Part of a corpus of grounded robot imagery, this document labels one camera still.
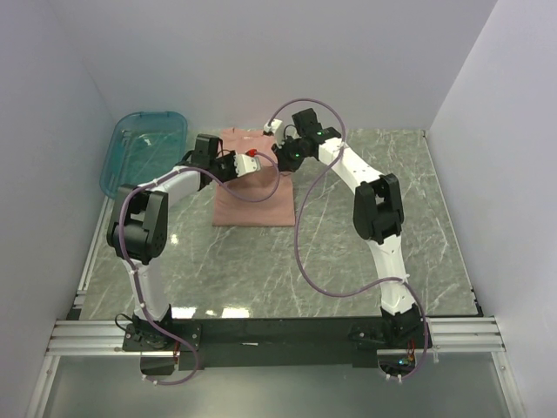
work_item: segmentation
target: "white wall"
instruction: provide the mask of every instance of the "white wall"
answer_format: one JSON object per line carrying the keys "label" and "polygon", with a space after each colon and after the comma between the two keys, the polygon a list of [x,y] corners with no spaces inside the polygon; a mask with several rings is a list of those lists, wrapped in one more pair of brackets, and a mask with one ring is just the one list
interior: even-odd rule
{"label": "white wall", "polygon": [[115,118],[260,126],[303,96],[428,128],[495,0],[50,0]]}
{"label": "white wall", "polygon": [[468,271],[528,416],[555,416],[557,3],[499,0],[430,146]]}
{"label": "white wall", "polygon": [[0,415],[18,417],[75,295],[114,120],[46,2],[3,0],[0,39]]}

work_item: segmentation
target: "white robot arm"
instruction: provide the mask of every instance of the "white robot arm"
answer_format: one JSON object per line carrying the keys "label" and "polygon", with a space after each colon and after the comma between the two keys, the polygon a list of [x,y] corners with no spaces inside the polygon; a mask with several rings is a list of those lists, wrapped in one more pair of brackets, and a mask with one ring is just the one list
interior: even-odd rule
{"label": "white robot arm", "polygon": [[[369,166],[333,128],[323,129],[313,109],[301,111],[292,119],[299,138],[287,137],[284,124],[278,119],[270,121],[264,128],[267,134],[275,136],[273,150],[281,171],[295,172],[307,157],[329,165],[344,149],[332,170],[355,195],[354,226],[372,251],[379,278],[396,277],[407,281],[400,247],[404,213],[396,177],[392,174],[385,176]],[[381,283],[380,288],[381,309],[385,313],[394,316],[415,307],[414,297],[402,283],[387,281]]]}
{"label": "white robot arm", "polygon": [[[169,312],[170,304],[164,294],[158,255],[163,251],[166,242],[166,223],[168,209],[181,199],[198,192],[211,182],[211,179],[198,171],[182,172],[184,165],[202,168],[223,183],[252,172],[259,171],[261,166],[257,158],[230,152],[222,157],[218,155],[220,138],[210,135],[199,135],[195,149],[186,154],[185,160],[175,166],[154,182],[157,184],[148,192],[140,193],[130,203],[125,222],[125,242],[128,254],[138,270],[139,285],[144,304],[149,307],[149,313],[155,321],[161,321]],[[163,181],[169,173],[178,174]],[[117,255],[122,259],[119,251],[117,224],[119,212],[125,197],[136,188],[133,185],[123,185],[118,188],[118,195],[114,203],[107,240],[114,247]],[[146,320],[141,307],[138,290],[134,281],[134,272],[126,260],[122,259],[135,300],[134,314],[140,320]]]}

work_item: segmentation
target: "pink towel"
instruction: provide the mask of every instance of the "pink towel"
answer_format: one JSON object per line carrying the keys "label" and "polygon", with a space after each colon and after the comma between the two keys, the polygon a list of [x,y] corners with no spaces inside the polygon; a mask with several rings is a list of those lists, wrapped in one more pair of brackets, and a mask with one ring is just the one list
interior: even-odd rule
{"label": "pink towel", "polygon": [[[238,153],[253,148],[277,161],[271,151],[274,137],[263,135],[263,131],[245,131],[229,128],[220,135],[225,150]],[[277,181],[277,172],[271,163],[259,159],[261,170],[226,183],[228,187],[250,199],[260,199],[271,192]],[[294,226],[294,191],[290,174],[281,173],[277,191],[266,201],[249,203],[237,199],[217,186],[214,226]]]}

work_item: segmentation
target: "blue plastic tray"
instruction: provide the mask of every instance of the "blue plastic tray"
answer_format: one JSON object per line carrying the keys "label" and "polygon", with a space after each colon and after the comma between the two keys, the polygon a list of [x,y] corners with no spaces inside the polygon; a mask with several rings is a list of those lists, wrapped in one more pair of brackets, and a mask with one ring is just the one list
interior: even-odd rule
{"label": "blue plastic tray", "polygon": [[185,152],[188,124],[174,111],[139,112],[114,128],[100,185],[114,199],[123,184],[139,185],[168,172]]}

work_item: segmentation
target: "gray marble table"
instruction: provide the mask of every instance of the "gray marble table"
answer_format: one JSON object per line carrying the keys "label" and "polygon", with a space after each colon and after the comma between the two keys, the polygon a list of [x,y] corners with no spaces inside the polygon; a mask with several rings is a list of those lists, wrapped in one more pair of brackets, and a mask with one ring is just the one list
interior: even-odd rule
{"label": "gray marble table", "polygon": [[[353,130],[348,143],[371,166],[399,178],[406,214],[402,240],[406,270],[427,313],[475,315],[470,281],[422,132]],[[297,207],[322,168],[307,160],[293,175]],[[296,266],[292,227],[211,226],[214,192],[214,185],[208,186],[170,210],[161,264],[164,290],[175,315],[379,314],[379,289],[343,300],[313,291]],[[351,192],[331,172],[313,191],[301,225],[306,270],[334,292],[377,279],[372,255],[352,226],[352,204]],[[109,216],[110,210],[104,217],[82,320],[108,320],[133,310],[124,266],[104,242]]]}

